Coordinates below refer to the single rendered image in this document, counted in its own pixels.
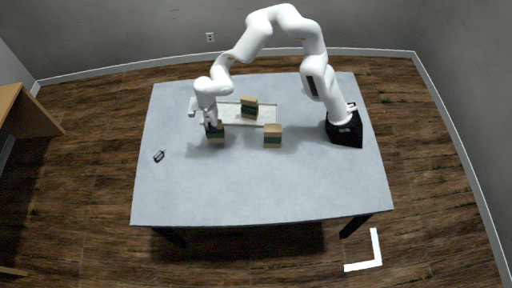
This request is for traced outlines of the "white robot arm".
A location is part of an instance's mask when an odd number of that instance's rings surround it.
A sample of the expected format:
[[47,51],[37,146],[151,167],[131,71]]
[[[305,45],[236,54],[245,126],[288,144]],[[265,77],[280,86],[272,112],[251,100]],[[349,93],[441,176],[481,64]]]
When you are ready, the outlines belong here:
[[352,111],[358,108],[344,101],[335,72],[327,64],[328,55],[322,32],[315,21],[303,18],[294,6],[285,3],[255,11],[247,16],[245,23],[247,30],[235,47],[221,54],[212,65],[211,80],[200,77],[194,81],[196,97],[190,97],[189,118],[195,118],[196,110],[207,113],[215,108],[216,97],[234,92],[229,68],[236,60],[251,63],[270,40],[272,26],[279,24],[285,34],[301,40],[304,57],[299,73],[307,96],[315,102],[324,103],[332,125],[348,123]]

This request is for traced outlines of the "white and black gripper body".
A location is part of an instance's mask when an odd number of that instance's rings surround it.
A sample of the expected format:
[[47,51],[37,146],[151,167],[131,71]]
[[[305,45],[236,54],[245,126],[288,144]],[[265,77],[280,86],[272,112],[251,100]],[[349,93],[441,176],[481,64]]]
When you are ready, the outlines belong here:
[[207,111],[207,113],[204,113],[204,111],[202,110],[202,115],[203,115],[206,127],[208,126],[208,122],[211,122],[211,125],[213,127],[217,126],[217,124],[218,124],[218,107],[217,107],[217,104],[216,104],[215,108],[213,108],[210,111]]

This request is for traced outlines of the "tan and green flat pack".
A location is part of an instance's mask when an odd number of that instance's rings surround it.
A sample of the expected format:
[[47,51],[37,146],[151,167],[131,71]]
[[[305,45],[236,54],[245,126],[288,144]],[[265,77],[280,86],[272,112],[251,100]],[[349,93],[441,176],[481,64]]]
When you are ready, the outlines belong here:
[[258,98],[242,95],[240,102],[242,118],[248,118],[257,121],[259,115]]
[[281,148],[282,124],[264,123],[264,148]]
[[210,132],[209,126],[206,127],[204,122],[203,125],[206,131],[206,138],[208,143],[225,142],[226,133],[221,119],[218,119],[217,132]]

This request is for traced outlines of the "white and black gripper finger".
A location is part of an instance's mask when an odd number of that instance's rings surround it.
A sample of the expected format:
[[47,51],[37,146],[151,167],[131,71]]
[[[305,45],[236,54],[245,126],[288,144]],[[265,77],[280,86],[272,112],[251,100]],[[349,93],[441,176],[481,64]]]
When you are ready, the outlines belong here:
[[213,127],[213,126],[211,125],[211,122],[208,122],[208,126],[209,126],[209,131],[210,131],[210,132],[217,132],[217,127],[216,127],[216,126],[215,126],[215,127]]

